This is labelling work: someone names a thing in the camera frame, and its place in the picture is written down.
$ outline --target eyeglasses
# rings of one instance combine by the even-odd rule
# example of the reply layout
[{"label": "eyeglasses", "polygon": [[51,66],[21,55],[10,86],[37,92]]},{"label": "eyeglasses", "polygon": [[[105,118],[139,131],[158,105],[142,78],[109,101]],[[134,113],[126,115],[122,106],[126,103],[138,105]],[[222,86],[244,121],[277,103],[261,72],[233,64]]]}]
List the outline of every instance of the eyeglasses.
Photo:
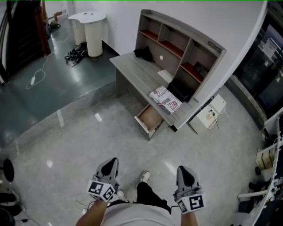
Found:
[{"label": "eyeglasses", "polygon": [[219,48],[219,47],[217,47],[214,43],[212,43],[212,42],[208,42],[207,43],[210,47],[212,47],[212,48],[214,48],[218,53],[221,53],[221,49]]}]

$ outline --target red shelf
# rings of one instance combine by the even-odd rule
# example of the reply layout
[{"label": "red shelf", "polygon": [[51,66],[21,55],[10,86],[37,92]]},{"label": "red shelf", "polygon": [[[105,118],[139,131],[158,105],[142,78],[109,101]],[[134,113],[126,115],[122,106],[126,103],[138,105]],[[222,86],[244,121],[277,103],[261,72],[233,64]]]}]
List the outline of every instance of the red shelf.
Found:
[{"label": "red shelf", "polygon": [[175,54],[176,56],[182,58],[184,51],[179,49],[177,46],[173,45],[168,41],[161,41],[159,43],[165,48],[167,48],[169,51],[171,51],[173,54]]},{"label": "red shelf", "polygon": [[184,69],[187,73],[189,73],[199,83],[202,83],[203,77],[198,73],[198,71],[194,68],[193,65],[187,62],[181,64],[181,68]]},{"label": "red shelf", "polygon": [[149,30],[139,30],[139,33],[145,35],[146,37],[149,37],[150,39],[157,41],[158,39],[158,35],[154,34],[153,32],[149,31]]}]

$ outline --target green floor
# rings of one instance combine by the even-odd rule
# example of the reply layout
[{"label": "green floor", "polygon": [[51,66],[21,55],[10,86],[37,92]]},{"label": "green floor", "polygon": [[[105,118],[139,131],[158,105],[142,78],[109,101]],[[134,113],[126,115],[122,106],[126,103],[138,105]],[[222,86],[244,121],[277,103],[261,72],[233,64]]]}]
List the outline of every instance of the green floor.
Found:
[{"label": "green floor", "polygon": [[[51,51],[72,32],[71,24],[65,21],[49,39]],[[115,68],[109,59],[117,54],[111,48],[103,46],[103,55],[97,63],[84,58],[70,68],[64,56],[73,48],[75,41],[71,35],[49,57],[44,68],[45,79],[31,89],[27,90],[26,85],[42,67],[45,58],[21,69],[0,88],[0,149],[56,110],[115,81]],[[35,82],[42,77],[40,72]]]}]

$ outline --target open drawer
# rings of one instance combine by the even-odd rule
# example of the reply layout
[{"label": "open drawer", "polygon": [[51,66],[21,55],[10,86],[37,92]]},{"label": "open drawer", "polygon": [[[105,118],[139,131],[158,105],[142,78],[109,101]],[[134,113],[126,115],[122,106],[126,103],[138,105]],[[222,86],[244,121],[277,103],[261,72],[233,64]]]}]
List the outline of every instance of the open drawer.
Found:
[{"label": "open drawer", "polygon": [[149,138],[153,136],[163,121],[161,115],[151,105],[147,105],[138,114],[138,116],[135,116],[134,118],[138,121],[143,130],[149,135]]}]

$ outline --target person's arm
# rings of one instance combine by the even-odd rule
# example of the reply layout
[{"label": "person's arm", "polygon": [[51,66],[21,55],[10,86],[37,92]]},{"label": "person's arm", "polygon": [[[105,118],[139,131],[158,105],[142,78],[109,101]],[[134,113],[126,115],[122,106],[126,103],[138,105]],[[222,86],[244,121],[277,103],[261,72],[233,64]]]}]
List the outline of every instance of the person's arm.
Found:
[{"label": "person's arm", "polygon": [[93,206],[79,219],[76,226],[100,226],[107,202],[96,201]]},{"label": "person's arm", "polygon": [[187,214],[182,214],[181,226],[198,226],[195,213],[190,212]]}]

